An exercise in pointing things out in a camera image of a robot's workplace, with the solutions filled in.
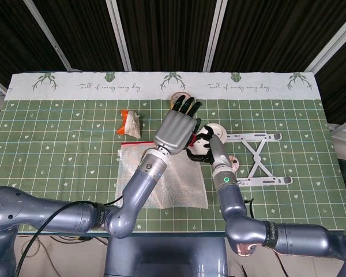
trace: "floor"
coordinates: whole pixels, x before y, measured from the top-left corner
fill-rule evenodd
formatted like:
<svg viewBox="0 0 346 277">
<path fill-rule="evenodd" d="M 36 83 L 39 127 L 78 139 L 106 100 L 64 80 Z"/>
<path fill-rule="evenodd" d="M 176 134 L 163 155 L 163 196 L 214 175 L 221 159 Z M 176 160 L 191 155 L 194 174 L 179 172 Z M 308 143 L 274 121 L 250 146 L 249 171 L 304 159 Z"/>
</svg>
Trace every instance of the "floor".
<svg viewBox="0 0 346 277">
<path fill-rule="evenodd" d="M 17 238 L 15 245 L 17 257 L 29 239 L 30 237 Z M 106 246 L 96 239 L 75 245 L 61 244 L 48 236 L 42 236 L 40 240 L 61 277 L 103 276 Z M 29 256 L 36 253 L 37 249 L 38 244 L 35 242 L 29 251 Z M 230 275 L 243 277 L 240 268 L 240 265 L 243 265 L 248 277 L 285 276 L 276 256 L 269 249 L 258 247 L 252 256 L 239 257 L 227 244 L 227 256 Z M 342 261 L 322 258 L 281 256 L 281 260 L 289 277 L 336 277 L 342 266 Z M 59 275 L 52 268 L 41 246 L 35 256 L 25 259 L 21 276 L 57 277 Z"/>
</svg>

